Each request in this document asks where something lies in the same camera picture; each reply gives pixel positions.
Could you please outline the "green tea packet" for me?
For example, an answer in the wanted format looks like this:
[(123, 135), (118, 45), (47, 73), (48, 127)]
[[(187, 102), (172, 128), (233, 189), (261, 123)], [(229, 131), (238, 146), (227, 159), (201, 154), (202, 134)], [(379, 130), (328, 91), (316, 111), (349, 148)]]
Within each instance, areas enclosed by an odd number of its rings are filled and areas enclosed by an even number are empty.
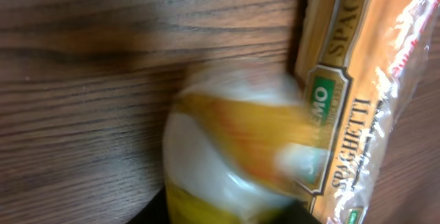
[(172, 223), (269, 223), (318, 187), (329, 147), (289, 75), (188, 74), (164, 134)]

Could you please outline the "spaghetti pack with red ends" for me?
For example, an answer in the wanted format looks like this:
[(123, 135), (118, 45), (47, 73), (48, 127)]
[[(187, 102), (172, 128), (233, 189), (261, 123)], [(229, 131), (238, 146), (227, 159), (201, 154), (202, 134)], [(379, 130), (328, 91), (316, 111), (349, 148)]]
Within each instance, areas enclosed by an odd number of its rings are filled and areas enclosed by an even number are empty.
[(329, 151), (307, 199), (321, 223), (364, 220), (438, 16), (439, 0), (308, 0), (294, 72)]

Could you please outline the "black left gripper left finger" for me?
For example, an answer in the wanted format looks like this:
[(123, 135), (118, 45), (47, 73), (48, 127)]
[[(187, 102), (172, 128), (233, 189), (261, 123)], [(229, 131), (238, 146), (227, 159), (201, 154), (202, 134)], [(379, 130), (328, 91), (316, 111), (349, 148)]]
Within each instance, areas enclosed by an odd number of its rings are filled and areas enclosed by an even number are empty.
[(168, 224), (166, 189), (162, 188), (148, 204), (126, 224)]

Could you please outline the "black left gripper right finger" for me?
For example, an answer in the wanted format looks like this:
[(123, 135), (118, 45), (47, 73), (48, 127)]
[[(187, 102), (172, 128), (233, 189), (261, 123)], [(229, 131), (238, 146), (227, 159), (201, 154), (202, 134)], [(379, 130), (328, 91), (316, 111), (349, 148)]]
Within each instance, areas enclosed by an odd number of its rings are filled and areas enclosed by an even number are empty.
[(300, 202), (293, 202), (277, 214), (271, 224), (321, 224)]

